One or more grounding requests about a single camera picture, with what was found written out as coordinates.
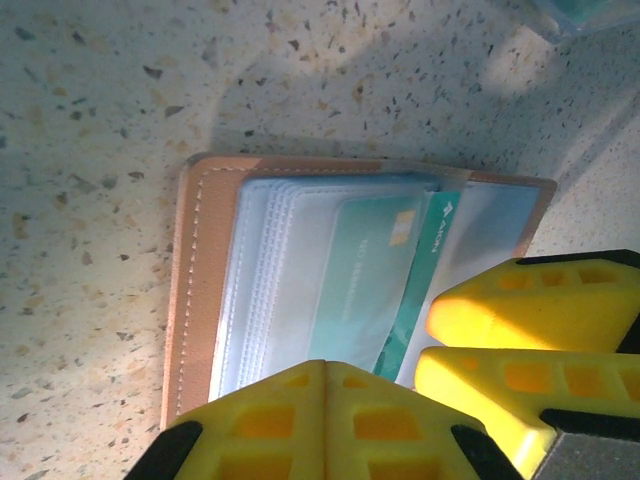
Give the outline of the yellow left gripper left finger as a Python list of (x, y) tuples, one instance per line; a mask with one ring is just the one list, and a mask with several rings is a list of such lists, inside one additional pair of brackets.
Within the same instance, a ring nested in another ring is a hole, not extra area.
[(190, 410), (134, 479), (323, 479), (325, 362), (307, 361)]

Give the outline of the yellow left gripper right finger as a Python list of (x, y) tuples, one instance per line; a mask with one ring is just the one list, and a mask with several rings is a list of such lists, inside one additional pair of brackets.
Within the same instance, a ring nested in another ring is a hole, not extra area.
[(328, 479), (518, 479), (476, 418), (341, 362), (327, 364)]

